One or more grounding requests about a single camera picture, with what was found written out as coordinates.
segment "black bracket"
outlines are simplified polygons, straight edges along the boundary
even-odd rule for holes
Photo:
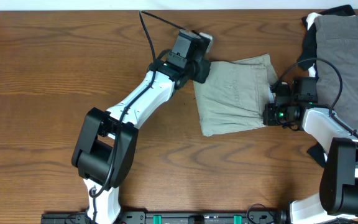
[[[115,134],[117,124],[117,119],[97,108],[92,108],[86,114],[71,158],[71,163],[78,168],[80,177],[91,179],[99,184],[103,184],[106,180],[112,162],[109,159],[112,146],[100,141],[98,135],[105,137],[108,134]],[[132,123],[122,124],[120,138],[114,142],[118,146],[109,187],[120,186],[127,176],[134,160],[138,131]]]
[[[184,87],[188,80],[204,83],[211,66],[211,62],[204,59],[210,43],[211,40],[202,35],[180,30],[173,49],[167,52],[166,61],[159,56],[156,65],[151,63],[148,71],[157,69],[167,75],[175,82],[176,90]]]
[[[41,224],[90,224],[85,212],[78,213],[59,213],[43,214]]]

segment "cable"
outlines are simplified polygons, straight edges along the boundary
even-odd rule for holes
[[[270,87],[271,91],[274,92],[275,89],[278,87],[278,85],[282,82],[284,76],[286,74],[288,74],[288,72],[293,69],[295,66],[297,66],[298,64],[300,63],[303,63],[303,62],[306,62],[306,61],[310,61],[310,60],[319,60],[319,61],[322,61],[326,64],[328,64],[329,66],[331,66],[335,72],[336,72],[336,75],[338,76],[338,79],[339,79],[339,91],[338,91],[338,94],[336,95],[335,97],[335,100],[333,101],[333,103],[331,104],[331,106],[329,107],[329,116],[332,117],[332,119],[337,122],[337,124],[339,124],[340,126],[342,126],[346,131],[349,131],[354,137],[356,137],[358,139],[358,134],[357,134],[357,130],[352,130],[350,127],[348,127],[347,125],[345,125],[342,121],[340,121],[337,117],[335,117],[335,113],[333,113],[333,109],[334,109],[334,106],[336,105],[336,103],[338,102],[339,100],[339,97],[341,96],[341,93],[342,93],[342,89],[343,89],[343,83],[342,83],[342,76],[341,74],[339,73],[339,70],[329,61],[325,60],[325,59],[322,59],[322,58],[318,58],[318,57],[313,57],[313,58],[307,58],[307,59],[304,59],[304,60],[300,60],[299,62],[297,63],[294,63],[293,65],[291,65],[291,67],[289,67],[284,73],[283,75]]]
[[[76,222],[73,222],[73,220],[76,220],[76,216],[81,214],[82,212],[76,212],[73,214],[69,214],[66,219],[65,219],[65,224],[76,224]]]
[[[139,11],[139,18],[140,18],[140,22],[142,23],[143,30],[146,33],[147,40],[149,41],[150,48],[152,50],[153,64],[155,65],[156,58],[155,58],[154,46],[153,46],[152,39],[150,38],[149,32],[147,30],[147,27],[146,27],[146,25],[144,23],[142,13],[145,13],[145,12],[144,11]],[[98,193],[94,194],[94,192],[89,192],[89,196],[91,198],[99,197],[103,193],[103,191],[107,188],[107,186],[109,185],[111,177],[112,177],[112,173],[114,171],[114,161],[115,161],[116,154],[117,154],[117,146],[118,146],[119,138],[121,136],[122,121],[124,120],[125,114],[128,112],[129,108],[131,108],[131,106],[136,102],[136,100],[139,99],[153,85],[154,80],[155,80],[155,73],[156,73],[156,69],[154,69],[152,79],[149,82],[149,84],[147,84],[146,88],[144,88],[138,95],[136,95],[128,103],[128,105],[125,106],[124,109],[122,110],[121,116],[120,116],[119,121],[118,121],[117,131],[116,131],[116,137],[115,137],[116,142],[114,143],[112,153],[109,156],[109,159],[112,159],[112,160],[111,160],[111,163],[110,163],[110,166],[109,166],[109,171],[108,171],[108,174],[107,174],[107,177],[106,177],[106,181],[104,182],[104,184],[102,185],[102,187],[100,188]]]
[[[251,207],[248,208],[247,213],[246,213],[246,217],[247,217],[248,221],[251,222],[252,224],[259,224],[259,223],[256,223],[252,219],[249,218],[250,210],[253,207],[257,206],[257,205],[266,208],[265,205],[262,205],[261,203],[255,203],[255,204],[251,205]],[[276,220],[276,217],[273,214],[271,214],[270,211],[267,211],[267,213],[273,218],[273,221],[270,222],[270,223],[267,223],[267,224],[273,224],[275,222],[275,220]]]
[[[165,49],[163,51],[161,51],[161,53],[158,55],[157,60],[160,60],[162,57],[164,57],[164,55],[166,55],[167,53],[171,52],[171,49]]]
[[[158,19],[158,20],[160,20],[160,21],[162,21],[162,22],[164,22],[164,23],[170,24],[171,26],[174,26],[174,27],[176,27],[176,28],[178,28],[178,29],[184,29],[184,30],[185,30],[185,28],[183,28],[183,27],[181,27],[181,26],[178,26],[178,25],[176,25],[176,24],[174,24],[174,23],[172,23],[172,22],[170,22],[170,21],[166,21],[165,19],[162,19],[161,17],[155,16],[155,15],[149,13],[149,12],[145,12],[145,11],[140,11],[140,12],[143,13],[143,14],[146,14],[146,15],[148,15],[148,16],[151,16],[151,17],[153,17],[153,18],[156,18],[156,19]]]
[[[89,190],[89,195],[94,194],[95,191],[96,191],[96,187],[91,188],[91,190]],[[96,197],[92,198],[92,204],[93,204],[92,224],[96,224],[96,214],[98,213],[98,211],[96,210]]]
[[[281,109],[281,105],[278,105],[277,106],[277,108],[276,108],[276,110],[274,111],[274,118],[275,118],[275,120],[276,120],[276,122],[278,123],[278,124],[281,124],[282,125],[282,128],[290,128],[292,131],[300,131],[300,127],[297,125],[297,128],[296,129],[293,129],[292,128],[292,126],[293,125],[291,125],[291,122],[284,122],[284,123],[282,123],[281,121],[280,121],[280,119],[278,118],[278,111]]]

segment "wood grain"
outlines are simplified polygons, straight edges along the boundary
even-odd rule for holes
[[[300,18],[309,12],[154,13],[213,35],[212,60],[269,53],[280,74],[301,52]],[[171,48],[177,30],[145,20],[156,51]],[[88,206],[70,163],[83,118],[126,97],[151,61],[137,11],[0,12],[0,223],[39,223],[44,212]],[[279,127],[206,138],[189,82],[140,130],[121,204],[286,207],[318,191],[323,170],[306,153],[315,142]]]

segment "green clip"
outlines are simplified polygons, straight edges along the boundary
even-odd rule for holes
[[[153,224],[161,224],[161,215],[154,215],[153,216]]]
[[[242,224],[242,216],[235,215],[234,216],[234,224]]]

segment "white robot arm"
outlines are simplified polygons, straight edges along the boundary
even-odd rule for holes
[[[319,142],[325,155],[319,193],[290,204],[290,223],[354,219],[358,217],[358,133],[333,111],[341,95],[342,78],[331,63],[320,58],[306,60],[323,61],[337,73],[340,88],[334,103],[330,107],[317,104],[315,78],[295,78],[291,89],[282,83],[282,77],[300,61],[271,87],[275,103],[265,105],[264,111],[264,125],[282,125],[293,131],[305,131]]]
[[[131,168],[138,130],[187,80],[205,82],[211,62],[203,57],[212,43],[213,38],[208,34],[180,30],[173,50],[166,51],[166,61],[159,57],[151,64],[143,82],[128,97],[106,111],[93,108],[86,115],[72,164],[78,168],[89,192],[87,216],[90,220],[99,224],[114,223],[121,212],[119,185]],[[99,141],[98,135],[115,139],[114,147]],[[116,155],[112,156],[115,147]],[[109,187],[104,189],[102,183],[108,179],[110,166],[112,176]],[[92,190],[100,192],[97,198],[91,196]]]

